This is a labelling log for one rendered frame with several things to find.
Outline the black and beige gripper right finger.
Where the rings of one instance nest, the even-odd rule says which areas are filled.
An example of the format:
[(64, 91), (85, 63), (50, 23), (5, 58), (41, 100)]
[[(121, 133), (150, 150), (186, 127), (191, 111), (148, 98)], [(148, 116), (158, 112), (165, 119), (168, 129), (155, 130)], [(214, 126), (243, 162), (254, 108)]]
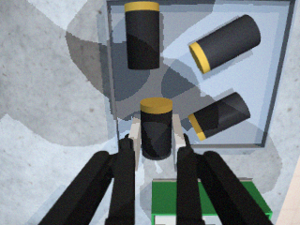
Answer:
[(274, 225), (219, 153), (194, 152), (179, 114), (172, 115), (172, 155), (176, 225), (205, 225), (198, 178), (222, 225)]

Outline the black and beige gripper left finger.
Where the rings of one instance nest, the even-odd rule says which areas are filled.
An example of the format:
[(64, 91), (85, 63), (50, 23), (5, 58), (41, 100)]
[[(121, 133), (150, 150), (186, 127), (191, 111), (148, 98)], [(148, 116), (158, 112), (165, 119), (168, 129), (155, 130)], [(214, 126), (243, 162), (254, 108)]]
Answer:
[(134, 114), (130, 132), (118, 141), (118, 152), (101, 150), (91, 156), (38, 225), (89, 225), (112, 180), (104, 225), (135, 225), (135, 172), (141, 143), (141, 115)]

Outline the green open-top box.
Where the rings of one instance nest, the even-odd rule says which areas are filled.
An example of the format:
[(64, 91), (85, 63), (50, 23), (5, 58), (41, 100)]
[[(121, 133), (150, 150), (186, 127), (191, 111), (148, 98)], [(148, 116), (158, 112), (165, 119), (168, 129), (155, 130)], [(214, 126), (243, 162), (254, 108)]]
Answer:
[[(253, 182), (251, 180), (240, 181), (264, 213), (271, 219), (273, 212)], [(152, 180), (152, 225), (154, 225), (154, 219), (155, 225), (175, 225), (176, 183), (176, 180)], [(204, 219), (205, 225), (221, 225), (201, 180), (198, 180), (198, 184), (202, 205), (202, 219)]]

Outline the black battery with gold top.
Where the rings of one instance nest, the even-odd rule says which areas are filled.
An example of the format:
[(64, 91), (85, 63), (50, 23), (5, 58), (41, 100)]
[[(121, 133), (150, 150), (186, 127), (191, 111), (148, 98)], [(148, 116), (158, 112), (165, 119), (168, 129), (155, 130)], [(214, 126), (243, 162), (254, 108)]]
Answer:
[(261, 43), (258, 25), (247, 14), (189, 45), (202, 74), (217, 68)]
[(248, 106), (237, 92), (188, 115), (200, 141), (249, 118)]
[(159, 68), (159, 3), (125, 4), (127, 68)]
[(140, 101), (142, 155), (150, 160), (163, 160), (172, 153), (173, 102), (165, 97)]

